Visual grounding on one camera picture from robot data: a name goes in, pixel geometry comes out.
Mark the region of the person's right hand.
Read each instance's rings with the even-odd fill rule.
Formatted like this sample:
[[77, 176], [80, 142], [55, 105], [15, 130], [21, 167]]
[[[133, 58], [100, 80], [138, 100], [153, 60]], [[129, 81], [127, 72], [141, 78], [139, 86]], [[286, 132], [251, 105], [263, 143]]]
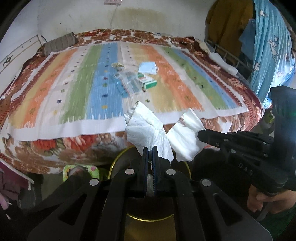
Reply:
[[247, 208], [252, 212], [262, 211], [265, 202], [271, 203], [269, 212], [272, 214], [289, 210], [295, 205], [295, 191], [284, 190], [279, 194], [270, 197], [251, 185], [247, 199]]

